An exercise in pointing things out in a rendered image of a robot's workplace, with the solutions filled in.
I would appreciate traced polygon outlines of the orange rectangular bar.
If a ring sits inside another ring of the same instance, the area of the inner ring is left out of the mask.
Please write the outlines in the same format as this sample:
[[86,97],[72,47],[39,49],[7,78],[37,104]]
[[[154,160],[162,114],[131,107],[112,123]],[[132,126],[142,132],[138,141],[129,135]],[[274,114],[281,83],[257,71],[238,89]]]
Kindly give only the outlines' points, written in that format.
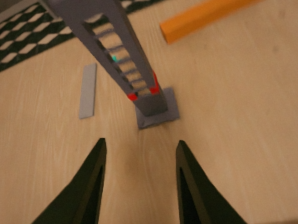
[[199,0],[158,21],[169,43],[252,0]]

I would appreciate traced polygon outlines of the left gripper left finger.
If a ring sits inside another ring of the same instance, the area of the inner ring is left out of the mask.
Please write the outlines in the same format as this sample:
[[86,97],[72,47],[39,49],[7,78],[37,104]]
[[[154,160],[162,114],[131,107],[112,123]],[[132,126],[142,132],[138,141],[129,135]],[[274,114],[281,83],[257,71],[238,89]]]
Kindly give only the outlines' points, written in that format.
[[98,224],[106,160],[106,140],[99,138],[71,181],[31,224]]

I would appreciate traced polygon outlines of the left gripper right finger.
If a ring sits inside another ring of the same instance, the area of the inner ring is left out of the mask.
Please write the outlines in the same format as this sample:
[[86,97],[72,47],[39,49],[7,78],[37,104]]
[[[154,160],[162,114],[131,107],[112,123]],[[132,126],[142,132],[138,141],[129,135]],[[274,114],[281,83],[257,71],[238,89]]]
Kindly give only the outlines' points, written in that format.
[[179,140],[175,157],[180,224],[247,224],[210,181],[184,140]]

